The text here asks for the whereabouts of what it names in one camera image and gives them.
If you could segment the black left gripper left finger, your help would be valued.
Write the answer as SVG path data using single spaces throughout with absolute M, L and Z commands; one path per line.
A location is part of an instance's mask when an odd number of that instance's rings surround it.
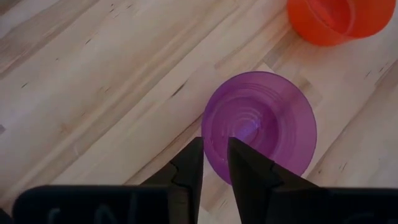
M 202 182 L 203 140 L 194 138 L 141 184 L 152 190 L 141 198 L 141 222 L 197 224 Z

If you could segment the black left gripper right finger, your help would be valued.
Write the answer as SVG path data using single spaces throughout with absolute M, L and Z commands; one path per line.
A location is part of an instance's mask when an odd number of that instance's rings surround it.
M 320 223 L 315 184 L 237 138 L 229 138 L 228 165 L 242 223 Z

